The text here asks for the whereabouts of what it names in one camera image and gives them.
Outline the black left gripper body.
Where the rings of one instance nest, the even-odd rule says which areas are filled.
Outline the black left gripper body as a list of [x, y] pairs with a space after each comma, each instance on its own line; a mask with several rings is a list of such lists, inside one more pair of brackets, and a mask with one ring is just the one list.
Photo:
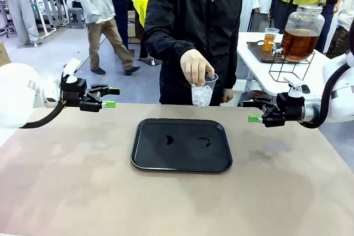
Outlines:
[[87, 89], [84, 78], [78, 78], [74, 83], [61, 81], [62, 99], [67, 107], [78, 107]]

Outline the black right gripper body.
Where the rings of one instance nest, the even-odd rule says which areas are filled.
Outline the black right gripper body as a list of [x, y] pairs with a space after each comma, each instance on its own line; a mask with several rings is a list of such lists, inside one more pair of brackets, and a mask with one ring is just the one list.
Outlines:
[[288, 121], [299, 121], [303, 117], [304, 97], [294, 98], [287, 92], [277, 94], [276, 103], [282, 116]]

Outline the person's right hand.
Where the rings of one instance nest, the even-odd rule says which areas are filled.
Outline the person's right hand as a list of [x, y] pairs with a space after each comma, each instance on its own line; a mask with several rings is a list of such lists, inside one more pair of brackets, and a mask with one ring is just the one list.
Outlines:
[[215, 77], [214, 68], [196, 49], [188, 50], [182, 55], [180, 66], [186, 80], [191, 85], [203, 86], [206, 74], [210, 79]]

